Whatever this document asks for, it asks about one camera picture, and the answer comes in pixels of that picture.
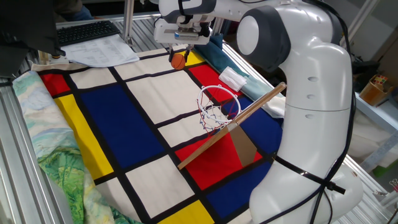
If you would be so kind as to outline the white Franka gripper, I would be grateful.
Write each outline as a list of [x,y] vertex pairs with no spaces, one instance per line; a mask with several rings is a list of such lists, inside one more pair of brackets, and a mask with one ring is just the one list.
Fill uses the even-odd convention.
[[[164,19],[155,23],[154,40],[161,44],[188,44],[184,59],[187,61],[191,45],[206,45],[210,41],[211,29],[208,22],[189,24],[169,24]],[[169,46],[169,62],[174,56],[173,46]]]

